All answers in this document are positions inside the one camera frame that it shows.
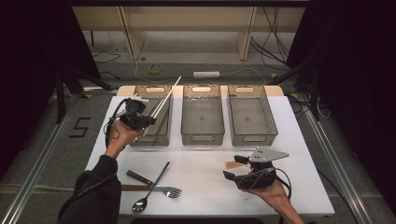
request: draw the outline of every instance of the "metal rod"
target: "metal rod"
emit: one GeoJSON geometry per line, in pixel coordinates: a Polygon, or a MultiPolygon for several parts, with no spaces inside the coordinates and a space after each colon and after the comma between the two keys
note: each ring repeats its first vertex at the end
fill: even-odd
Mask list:
{"type": "Polygon", "coordinates": [[[157,105],[157,107],[155,107],[154,111],[152,111],[151,115],[154,115],[154,114],[157,113],[158,109],[160,108],[160,105],[163,104],[164,99],[165,99],[165,98],[161,99],[160,103],[157,105]]]}
{"type": "Polygon", "coordinates": [[[47,141],[46,145],[44,146],[41,154],[39,155],[38,159],[35,162],[34,167],[32,168],[30,174],[26,177],[23,185],[21,186],[20,191],[18,192],[17,196],[14,198],[14,201],[11,203],[10,207],[8,208],[6,215],[2,220],[2,224],[9,224],[9,223],[17,223],[18,218],[20,217],[24,206],[26,205],[27,201],[32,194],[33,189],[35,188],[35,184],[38,181],[38,178],[41,176],[47,161],[50,158],[52,151],[55,148],[56,143],[58,142],[59,138],[62,135],[62,131],[64,130],[67,121],[69,120],[69,115],[75,105],[79,100],[79,95],[73,95],[64,114],[64,118],[62,119],[61,123],[57,124],[55,129],[53,130],[49,140],[47,141]]]}
{"type": "MultiPolygon", "coordinates": [[[[302,95],[302,100],[306,101],[306,97],[302,95]]],[[[355,214],[357,220],[361,224],[371,224],[373,221],[371,220],[365,205],[359,196],[359,193],[356,191],[354,185],[350,177],[347,174],[343,164],[338,159],[338,156],[330,143],[325,131],[323,130],[320,121],[317,121],[312,113],[309,111],[305,113],[309,123],[311,124],[312,130],[314,131],[317,139],[320,142],[320,145],[323,149],[323,152],[334,171],[335,177],[337,178],[341,189],[345,193],[346,199],[348,200],[353,213],[355,214]]]]}
{"type": "Polygon", "coordinates": [[[161,109],[163,108],[163,105],[168,100],[169,96],[171,95],[172,91],[175,89],[175,86],[180,81],[180,79],[181,79],[181,77],[178,77],[175,85],[173,85],[173,87],[172,87],[172,90],[169,91],[168,95],[165,97],[165,99],[163,99],[162,103],[158,105],[158,107],[157,107],[158,109],[155,110],[155,114],[152,117],[157,118],[157,115],[160,113],[161,109]]]}

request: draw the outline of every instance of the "black cable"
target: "black cable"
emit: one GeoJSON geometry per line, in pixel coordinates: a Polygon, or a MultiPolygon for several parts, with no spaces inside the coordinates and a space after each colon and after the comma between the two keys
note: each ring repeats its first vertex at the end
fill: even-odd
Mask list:
{"type": "Polygon", "coordinates": [[[98,56],[99,54],[102,54],[102,53],[106,53],[106,54],[110,54],[110,55],[115,55],[116,57],[113,58],[113,59],[107,60],[107,61],[105,61],[105,62],[97,62],[97,61],[95,61],[96,63],[109,63],[109,62],[114,61],[114,60],[118,59],[119,57],[121,57],[120,54],[110,53],[110,52],[107,52],[107,51],[100,51],[99,53],[92,55],[92,57],[94,58],[94,57],[96,57],[96,56],[98,56]]]}
{"type": "Polygon", "coordinates": [[[282,183],[284,186],[286,186],[286,188],[289,190],[288,198],[289,198],[289,200],[290,200],[290,199],[291,199],[291,182],[290,182],[289,176],[286,174],[286,172],[284,172],[283,170],[281,170],[281,169],[279,169],[279,168],[276,168],[276,170],[282,172],[282,173],[286,176],[286,178],[288,179],[289,184],[286,183],[286,182],[285,182],[284,180],[282,180],[281,178],[279,178],[279,176],[276,176],[276,177],[275,177],[276,180],[278,180],[280,183],[282,183]]]}
{"type": "Polygon", "coordinates": [[[251,40],[253,40],[253,42],[257,45],[257,47],[258,47],[259,49],[261,49],[262,51],[265,51],[267,54],[270,55],[270,56],[268,56],[268,55],[265,55],[265,54],[264,54],[264,56],[266,56],[266,57],[268,57],[268,58],[275,59],[275,60],[279,61],[280,63],[283,63],[283,64],[286,65],[286,62],[284,62],[284,61],[282,61],[281,59],[277,58],[273,53],[271,53],[270,51],[268,51],[267,49],[265,49],[264,47],[262,47],[253,37],[251,37],[251,40]]]}
{"type": "Polygon", "coordinates": [[[303,113],[301,113],[301,115],[299,116],[299,117],[297,117],[297,119],[296,120],[298,120],[303,114],[305,114],[307,111],[309,111],[310,110],[310,108],[308,107],[303,113]]]}
{"type": "Polygon", "coordinates": [[[304,106],[311,106],[310,102],[304,102],[304,101],[300,101],[298,98],[294,97],[293,95],[291,95],[293,92],[289,92],[286,93],[285,95],[290,98],[291,100],[293,100],[293,102],[290,101],[290,104],[298,104],[300,106],[300,109],[297,111],[293,110],[294,114],[300,113],[303,110],[304,106]]]}
{"type": "Polygon", "coordinates": [[[288,50],[288,48],[286,48],[286,46],[283,44],[283,41],[281,40],[280,35],[278,34],[278,26],[279,26],[278,14],[279,14],[279,8],[278,8],[278,7],[275,7],[275,8],[274,8],[274,21],[273,21],[273,24],[272,24],[272,25],[271,25],[270,19],[269,19],[269,17],[268,17],[268,14],[267,14],[267,12],[266,12],[266,10],[265,10],[265,7],[263,7],[262,9],[263,9],[263,11],[264,11],[265,17],[266,17],[266,19],[267,19],[267,21],[268,21],[268,24],[269,24],[269,26],[270,26],[270,29],[271,29],[270,34],[271,34],[271,33],[274,34],[274,37],[276,38],[276,44],[277,44],[277,48],[278,48],[278,50],[279,50],[279,53],[280,53],[280,55],[281,55],[283,61],[286,61],[286,59],[285,59],[285,57],[284,57],[283,55],[286,55],[286,57],[288,57],[288,53],[287,53],[287,52],[289,52],[289,50],[288,50]]]}
{"type": "MultiPolygon", "coordinates": [[[[268,58],[272,58],[272,59],[275,59],[274,57],[275,57],[275,55],[274,55],[274,57],[273,56],[271,56],[271,55],[266,55],[265,53],[263,53],[262,52],[262,50],[260,50],[260,49],[257,49],[257,47],[256,46],[254,46],[254,44],[253,43],[251,43],[251,45],[252,45],[252,47],[255,49],[255,50],[257,50],[262,56],[265,56],[265,57],[268,57],[268,58]]],[[[276,68],[276,67],[273,67],[273,66],[271,66],[271,65],[269,65],[269,64],[267,64],[266,62],[265,62],[265,60],[264,60],[264,58],[262,57],[262,62],[264,63],[264,65],[265,66],[267,66],[267,67],[270,67],[270,68],[273,68],[273,69],[275,69],[275,70],[280,70],[280,71],[285,71],[285,72],[289,72],[290,70],[286,70],[286,69],[282,69],[282,68],[276,68]]]]}
{"type": "Polygon", "coordinates": [[[62,206],[59,214],[58,214],[58,220],[61,218],[61,216],[64,214],[64,211],[73,203],[75,202],[77,199],[81,198],[82,196],[93,192],[96,189],[99,189],[99,187],[103,186],[104,184],[106,184],[107,182],[111,181],[112,179],[114,179],[117,176],[117,171],[109,176],[107,176],[106,178],[104,178],[103,180],[101,180],[100,182],[93,184],[90,187],[87,187],[85,189],[83,189],[80,192],[77,192],[76,194],[74,194],[72,197],[70,197],[62,206]]]}
{"type": "Polygon", "coordinates": [[[105,127],[104,127],[104,129],[105,129],[106,148],[108,147],[108,140],[110,139],[110,131],[111,131],[111,129],[113,128],[112,126],[113,126],[114,120],[116,119],[117,112],[119,111],[121,105],[122,105],[123,103],[127,102],[127,101],[128,101],[128,99],[123,99],[123,100],[119,103],[119,105],[117,105],[116,110],[114,110],[113,116],[111,116],[111,118],[108,119],[108,122],[107,122],[107,124],[106,124],[105,127]]]}
{"type": "Polygon", "coordinates": [[[258,171],[258,172],[256,172],[256,173],[251,173],[251,174],[248,174],[248,175],[243,176],[243,177],[242,177],[238,182],[236,182],[235,184],[236,184],[236,186],[237,186],[239,189],[243,189],[243,187],[241,186],[241,183],[243,183],[245,179],[247,179],[247,178],[249,178],[249,177],[252,177],[252,176],[254,176],[254,175],[259,175],[259,176],[256,178],[255,182],[254,182],[249,188],[247,188],[247,189],[253,189],[254,186],[259,182],[259,180],[260,180],[260,178],[262,177],[262,175],[266,175],[266,174],[267,174],[267,172],[266,172],[265,170],[260,170],[260,171],[258,171]]]}
{"type": "Polygon", "coordinates": [[[327,182],[329,182],[330,185],[332,185],[332,187],[335,189],[335,191],[337,191],[337,193],[340,195],[341,199],[343,200],[343,202],[346,204],[346,207],[348,208],[350,214],[353,216],[353,219],[355,220],[355,223],[359,224],[358,219],[356,218],[355,214],[352,211],[352,207],[350,206],[350,204],[347,202],[347,198],[344,196],[344,194],[341,192],[341,190],[339,190],[334,183],[329,179],[329,177],[327,177],[325,174],[323,174],[319,169],[317,169],[318,173],[323,176],[323,178],[325,178],[327,180],[327,182]]]}

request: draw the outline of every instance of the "tabletop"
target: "tabletop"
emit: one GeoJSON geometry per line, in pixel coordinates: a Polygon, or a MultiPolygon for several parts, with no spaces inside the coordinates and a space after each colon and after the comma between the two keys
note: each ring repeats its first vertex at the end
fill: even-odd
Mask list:
{"type": "MultiPolygon", "coordinates": [[[[165,164],[171,165],[159,183],[183,190],[180,197],[170,199],[160,192],[148,198],[148,207],[134,214],[132,205],[143,198],[146,191],[124,191],[120,213],[135,217],[260,217],[275,215],[275,211],[257,196],[239,190],[233,181],[226,180],[222,171],[236,175],[249,172],[247,166],[227,170],[225,163],[234,155],[250,156],[255,147],[234,147],[231,143],[226,97],[222,97],[225,134],[221,146],[183,146],[181,143],[182,97],[173,96],[170,144],[167,147],[126,147],[118,157],[118,178],[122,184],[141,184],[126,175],[132,170],[155,180],[165,164]]],[[[103,125],[111,117],[124,96],[113,97],[103,125]]],[[[288,152],[289,157],[273,161],[276,168],[284,170],[292,184],[291,202],[301,215],[328,216],[334,213],[315,165],[304,142],[302,133],[285,96],[268,96],[274,115],[278,136],[270,147],[288,152]]],[[[105,135],[99,132],[87,164],[91,169],[106,151],[105,135]]]]}

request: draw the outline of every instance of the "gray plastic basket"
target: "gray plastic basket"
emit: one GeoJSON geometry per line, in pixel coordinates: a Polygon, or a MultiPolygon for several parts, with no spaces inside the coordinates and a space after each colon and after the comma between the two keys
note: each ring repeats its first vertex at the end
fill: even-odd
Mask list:
{"type": "Polygon", "coordinates": [[[233,146],[271,146],[277,128],[264,86],[229,86],[233,146]]]}
{"type": "Polygon", "coordinates": [[[224,119],[219,85],[184,85],[183,145],[221,145],[224,119]]]}
{"type": "MultiPolygon", "coordinates": [[[[157,107],[160,101],[167,96],[172,86],[136,86],[134,93],[138,96],[148,99],[145,103],[146,109],[143,115],[147,116],[157,107]]],[[[133,143],[133,146],[169,146],[170,127],[172,118],[172,95],[165,102],[160,113],[157,115],[157,121],[148,128],[145,136],[140,136],[133,143]]]]}

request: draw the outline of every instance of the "spoon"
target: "spoon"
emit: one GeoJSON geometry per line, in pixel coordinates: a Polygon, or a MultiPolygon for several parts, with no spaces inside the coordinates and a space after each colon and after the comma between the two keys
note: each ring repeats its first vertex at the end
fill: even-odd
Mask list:
{"type": "Polygon", "coordinates": [[[148,195],[146,195],[145,198],[139,199],[136,203],[134,203],[134,206],[132,207],[132,211],[135,213],[141,213],[143,210],[145,210],[146,206],[148,205],[148,197],[152,190],[154,189],[155,186],[157,186],[158,182],[160,181],[161,177],[163,177],[163,174],[165,173],[166,169],[168,169],[169,165],[171,162],[167,162],[165,167],[163,167],[163,171],[161,174],[158,176],[157,180],[154,182],[153,185],[151,185],[151,188],[148,191],[148,195]]]}

